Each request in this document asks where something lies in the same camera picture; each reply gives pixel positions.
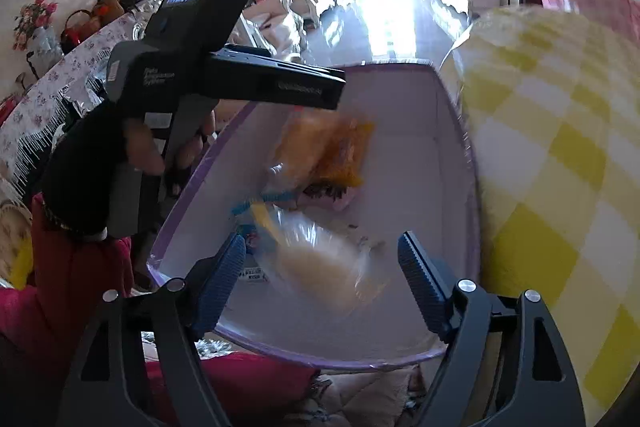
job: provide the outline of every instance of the red sleeve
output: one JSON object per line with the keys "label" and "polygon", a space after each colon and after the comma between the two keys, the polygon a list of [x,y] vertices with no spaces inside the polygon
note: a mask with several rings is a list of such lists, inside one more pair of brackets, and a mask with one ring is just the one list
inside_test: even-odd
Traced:
{"label": "red sleeve", "polygon": [[85,243],[71,238],[50,226],[40,194],[31,210],[36,286],[0,295],[0,330],[36,361],[49,357],[66,372],[102,293],[130,293],[130,240]]}

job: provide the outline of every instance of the blue gripper pad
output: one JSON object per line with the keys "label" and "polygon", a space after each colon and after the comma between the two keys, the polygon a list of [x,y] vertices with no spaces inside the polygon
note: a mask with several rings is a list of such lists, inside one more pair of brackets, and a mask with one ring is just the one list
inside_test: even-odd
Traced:
{"label": "blue gripper pad", "polygon": [[398,263],[427,328],[449,344],[454,334],[450,298],[455,284],[449,267],[436,265],[412,232],[404,232],[398,239]]}
{"label": "blue gripper pad", "polygon": [[186,277],[194,299],[195,317],[191,330],[197,338],[213,331],[240,270],[244,265],[244,239],[232,233],[214,257],[198,261]]}

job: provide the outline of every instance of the checkered fabric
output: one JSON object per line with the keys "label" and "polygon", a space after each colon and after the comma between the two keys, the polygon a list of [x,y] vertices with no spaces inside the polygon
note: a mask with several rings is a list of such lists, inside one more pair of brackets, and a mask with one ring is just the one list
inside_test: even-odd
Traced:
{"label": "checkered fabric", "polygon": [[478,163],[482,284],[542,294],[594,425],[640,361],[640,49],[578,14],[501,9],[440,74]]}

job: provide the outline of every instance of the table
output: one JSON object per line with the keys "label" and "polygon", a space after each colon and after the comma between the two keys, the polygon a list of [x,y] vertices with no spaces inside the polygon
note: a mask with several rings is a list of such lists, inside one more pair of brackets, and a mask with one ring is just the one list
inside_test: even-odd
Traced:
{"label": "table", "polygon": [[84,78],[100,52],[110,52],[120,41],[131,40],[135,18],[124,14],[82,42],[51,68],[20,100],[0,127],[0,174],[12,181],[20,138],[43,131],[55,116],[56,96],[66,84]]}

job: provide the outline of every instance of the white label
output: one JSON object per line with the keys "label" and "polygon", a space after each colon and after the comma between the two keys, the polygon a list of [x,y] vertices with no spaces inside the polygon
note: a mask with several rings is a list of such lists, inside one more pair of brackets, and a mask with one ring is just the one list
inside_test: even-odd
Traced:
{"label": "white label", "polygon": [[164,144],[166,144],[166,140],[161,140],[159,138],[154,138],[154,143],[158,148],[158,152],[162,154],[164,152]]}
{"label": "white label", "polygon": [[120,61],[116,60],[109,68],[109,74],[107,75],[107,82],[113,82],[116,79],[118,74],[118,66],[120,65]]}
{"label": "white label", "polygon": [[239,281],[266,281],[267,277],[265,277],[262,268],[260,267],[250,267],[250,268],[242,268],[240,275],[238,276]]}
{"label": "white label", "polygon": [[145,113],[145,124],[151,129],[168,129],[172,116],[170,112],[148,112]]}

